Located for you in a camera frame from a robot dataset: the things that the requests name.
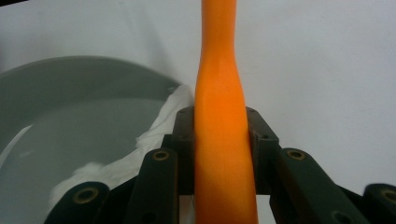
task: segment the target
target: orange carrot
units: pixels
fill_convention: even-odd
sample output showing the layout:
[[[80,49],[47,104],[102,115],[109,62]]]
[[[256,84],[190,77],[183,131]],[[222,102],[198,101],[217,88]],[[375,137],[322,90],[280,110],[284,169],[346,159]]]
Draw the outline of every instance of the orange carrot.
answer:
[[[233,48],[236,0],[202,0],[195,93],[197,224],[258,223],[248,119]]]

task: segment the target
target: gray plate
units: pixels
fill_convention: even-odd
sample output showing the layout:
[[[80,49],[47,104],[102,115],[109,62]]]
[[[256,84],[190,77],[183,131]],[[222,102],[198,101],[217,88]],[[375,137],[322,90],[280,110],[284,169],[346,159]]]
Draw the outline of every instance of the gray plate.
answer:
[[[50,190],[89,161],[134,150],[177,83],[100,57],[30,63],[0,76],[0,223],[43,223]]]

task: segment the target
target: carrot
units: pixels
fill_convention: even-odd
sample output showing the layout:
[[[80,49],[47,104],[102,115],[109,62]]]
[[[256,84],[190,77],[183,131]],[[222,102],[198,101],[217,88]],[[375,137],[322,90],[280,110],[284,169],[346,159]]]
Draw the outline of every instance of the carrot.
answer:
[[[195,90],[197,224],[258,223],[244,94],[234,57],[236,0],[202,0]]]

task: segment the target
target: white background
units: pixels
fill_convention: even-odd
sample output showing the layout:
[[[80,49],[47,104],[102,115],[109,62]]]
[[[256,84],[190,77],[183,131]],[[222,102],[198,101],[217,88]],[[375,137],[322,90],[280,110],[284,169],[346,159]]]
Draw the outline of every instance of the white background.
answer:
[[[239,1],[236,56],[247,105],[282,147],[310,153],[337,184],[396,185],[396,2]],[[0,7],[0,72],[100,55],[193,89],[200,1],[31,0]],[[271,223],[259,197],[260,221]]]

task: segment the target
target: gray bowl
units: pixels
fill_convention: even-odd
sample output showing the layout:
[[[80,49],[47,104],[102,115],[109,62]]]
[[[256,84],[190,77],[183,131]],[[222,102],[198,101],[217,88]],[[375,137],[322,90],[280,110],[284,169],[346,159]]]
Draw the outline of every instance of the gray bowl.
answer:
[[[50,59],[0,75],[0,152],[32,125],[0,168],[0,223],[43,223],[50,190],[89,161],[131,153],[177,86],[101,57]]]

